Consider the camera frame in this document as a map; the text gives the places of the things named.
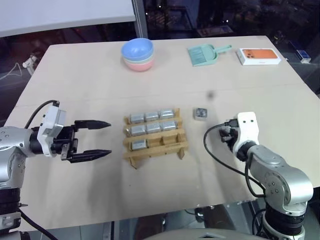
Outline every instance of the white cable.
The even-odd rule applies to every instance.
[[[12,71],[16,68],[16,66],[18,66],[18,68],[19,68],[20,75],[16,74],[16,73],[12,73]],[[20,67],[19,63],[17,63],[17,62],[15,63],[14,67],[6,75],[0,77],[0,80],[5,79],[6,77],[12,76],[12,75],[15,75],[15,76],[18,76],[18,77],[22,77],[21,67]]]

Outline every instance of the mint green dustpan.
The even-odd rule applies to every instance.
[[[189,47],[188,52],[192,66],[204,66],[214,64],[218,60],[219,53],[224,53],[232,48],[231,45],[214,48],[211,44],[202,44]]]

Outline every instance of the metal frame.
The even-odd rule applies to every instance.
[[[148,38],[147,21],[143,0],[132,0],[135,15],[134,28],[137,38]]]

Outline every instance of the wooden table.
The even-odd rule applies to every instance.
[[[283,57],[279,65],[242,66],[235,54],[240,47],[275,49],[267,37],[153,43],[155,66],[146,72],[126,68],[123,42],[52,45],[47,50],[6,125],[23,127],[39,104],[56,99],[67,112],[66,125],[85,119],[112,124],[80,130],[79,152],[112,153],[75,164],[59,157],[28,159],[21,202],[28,204],[23,211],[35,222],[61,228],[253,199],[244,178],[216,163],[203,146],[207,128],[238,112],[254,111],[260,143],[320,186],[319,99]],[[233,49],[215,65],[192,67],[186,48],[204,43],[231,44]],[[207,108],[208,121],[194,120],[193,107]],[[163,108],[180,108],[189,150],[183,160],[176,154],[155,157],[136,170],[123,160],[123,118]],[[44,112],[32,126],[39,125]],[[244,170],[217,132],[208,142],[222,161]],[[22,221],[20,229],[32,227]]]

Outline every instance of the wooden rack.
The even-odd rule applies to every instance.
[[[161,123],[165,121],[175,121],[177,129],[169,131],[161,131],[156,133],[144,134],[140,136],[129,136],[123,141],[123,145],[126,147],[127,152],[123,155],[124,159],[128,160],[130,165],[137,169],[137,161],[157,157],[166,154],[177,153],[179,158],[182,159],[185,155],[185,150],[188,149],[188,142],[186,138],[185,130],[182,128],[182,118],[180,117],[180,109],[174,109],[174,118],[159,119],[156,121],[150,121],[145,123],[130,124],[127,117],[124,118],[126,126],[124,132],[127,134],[127,129],[132,126],[147,124],[147,123]],[[133,151],[131,149],[132,142],[138,140],[146,140],[147,148]]]

